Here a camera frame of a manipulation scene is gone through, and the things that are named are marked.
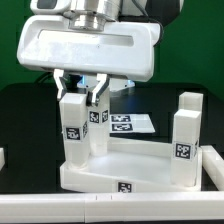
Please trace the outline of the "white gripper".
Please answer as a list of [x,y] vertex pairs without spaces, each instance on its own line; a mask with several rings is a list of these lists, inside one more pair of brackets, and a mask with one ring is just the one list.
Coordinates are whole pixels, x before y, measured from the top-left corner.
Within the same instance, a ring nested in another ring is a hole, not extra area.
[[18,61],[24,67],[38,71],[55,69],[58,100],[67,93],[67,72],[98,73],[98,84],[87,93],[86,105],[92,107],[99,105],[100,96],[109,86],[109,75],[140,82],[153,76],[159,24],[108,22],[101,32],[72,30],[69,25],[63,16],[32,16],[23,27],[17,50]]

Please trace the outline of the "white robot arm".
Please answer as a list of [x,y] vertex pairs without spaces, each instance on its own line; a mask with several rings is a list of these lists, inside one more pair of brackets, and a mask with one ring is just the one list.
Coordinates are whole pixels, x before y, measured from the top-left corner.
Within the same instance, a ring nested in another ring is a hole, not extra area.
[[87,95],[96,106],[112,78],[146,82],[154,48],[184,0],[31,0],[17,58],[32,70],[54,74],[63,96],[67,74],[95,76]]

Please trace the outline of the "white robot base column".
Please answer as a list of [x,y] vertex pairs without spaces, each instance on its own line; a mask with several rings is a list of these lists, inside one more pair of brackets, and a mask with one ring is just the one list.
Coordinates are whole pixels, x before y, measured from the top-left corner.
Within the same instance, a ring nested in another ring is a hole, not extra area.
[[[93,88],[97,84],[95,77],[83,75],[78,82],[77,87],[80,89]],[[134,91],[135,82],[127,79],[111,78],[109,83],[110,95],[118,97],[131,94]]]

